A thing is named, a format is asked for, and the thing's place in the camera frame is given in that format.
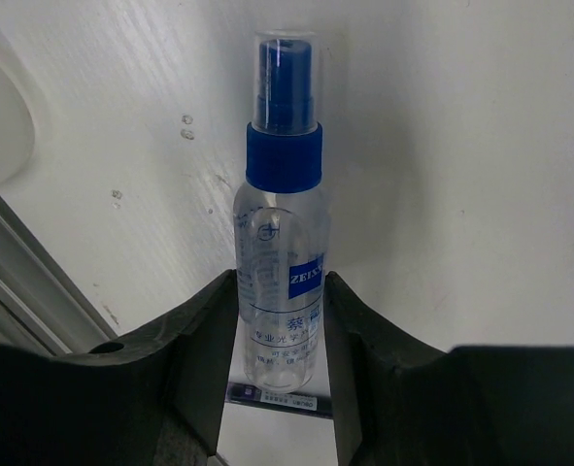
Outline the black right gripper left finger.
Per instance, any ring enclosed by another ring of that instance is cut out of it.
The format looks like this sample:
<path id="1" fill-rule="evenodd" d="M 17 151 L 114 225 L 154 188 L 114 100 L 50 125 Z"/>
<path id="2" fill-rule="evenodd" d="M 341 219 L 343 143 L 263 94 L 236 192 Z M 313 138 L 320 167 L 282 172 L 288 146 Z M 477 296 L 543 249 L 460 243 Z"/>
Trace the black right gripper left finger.
<path id="1" fill-rule="evenodd" d="M 215 455 L 237 327 L 225 271 L 83 354 L 0 344 L 0 465 L 203 465 Z"/>

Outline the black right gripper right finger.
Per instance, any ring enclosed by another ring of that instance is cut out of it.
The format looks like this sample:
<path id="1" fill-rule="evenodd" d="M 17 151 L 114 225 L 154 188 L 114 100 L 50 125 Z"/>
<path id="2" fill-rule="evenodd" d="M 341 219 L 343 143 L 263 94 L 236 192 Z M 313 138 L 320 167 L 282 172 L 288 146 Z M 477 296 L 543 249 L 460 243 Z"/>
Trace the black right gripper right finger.
<path id="1" fill-rule="evenodd" d="M 440 351 L 336 273 L 324 333 L 342 465 L 574 465 L 574 347 Z"/>

